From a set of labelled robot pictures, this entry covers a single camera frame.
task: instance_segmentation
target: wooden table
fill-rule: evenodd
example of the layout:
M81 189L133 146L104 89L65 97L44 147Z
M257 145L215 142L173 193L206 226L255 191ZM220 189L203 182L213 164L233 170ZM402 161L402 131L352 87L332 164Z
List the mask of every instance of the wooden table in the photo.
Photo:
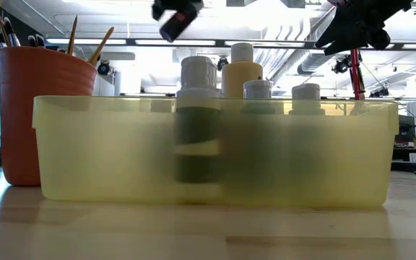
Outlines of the wooden table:
M0 259L415 259L416 176L378 209L49 201L0 173Z

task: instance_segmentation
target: ceiling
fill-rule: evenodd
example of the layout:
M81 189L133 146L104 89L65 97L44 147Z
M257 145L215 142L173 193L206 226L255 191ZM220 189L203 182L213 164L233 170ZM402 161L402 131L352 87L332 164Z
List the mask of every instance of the ceiling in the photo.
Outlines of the ceiling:
M40 33L51 38L69 37L70 28L78 15L78 38L101 38L111 27L115 27L115 38L160 38L161 22L154 21L150 14L153 0L113 0L115 4L104 4L104 0L6 0L3 8L27 23ZM226 7L226 0L205 0L206 8L199 18L182 34L186 39L236 39L236 40L304 40L314 23L330 8L324 1L322 6L306 9L288 9L280 0L257 0L245 7ZM386 22L386 30L392 40L416 41L415 10L400 12ZM171 14L166 14L163 21ZM89 56L95 47L77 49L78 56ZM207 55L217 61L221 56L230 56L228 48L146 48L107 46L105 52L133 52L134 67L142 72L143 84L161 86L159 90L173 91L177 86L180 61L185 56ZM280 69L293 51L261 51L260 62L265 74ZM383 81L396 74L416 69L416 52L363 51L364 64L377 80ZM336 75L331 71L331 59L312 77L297 76L291 68L277 80L277 90L287 92L303 82L320 84L328 93L352 92L349 74ZM363 67L365 84L376 83L369 71Z

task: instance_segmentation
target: orange cup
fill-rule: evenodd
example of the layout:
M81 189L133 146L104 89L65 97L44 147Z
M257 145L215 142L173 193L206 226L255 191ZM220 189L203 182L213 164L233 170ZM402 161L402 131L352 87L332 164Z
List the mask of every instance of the orange cup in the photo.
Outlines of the orange cup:
M33 98L92 95L95 78L92 64L58 51L33 47L0 51L1 156L7 182L40 185Z

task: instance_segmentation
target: plastic bin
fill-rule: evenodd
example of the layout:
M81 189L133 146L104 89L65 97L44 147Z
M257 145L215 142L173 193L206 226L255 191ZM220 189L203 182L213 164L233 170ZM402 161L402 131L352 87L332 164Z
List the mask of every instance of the plastic bin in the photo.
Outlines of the plastic bin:
M178 110L191 106L218 112ZM33 127L49 199L372 207L386 200L397 111L378 101L44 96ZM187 136L199 140L181 144Z

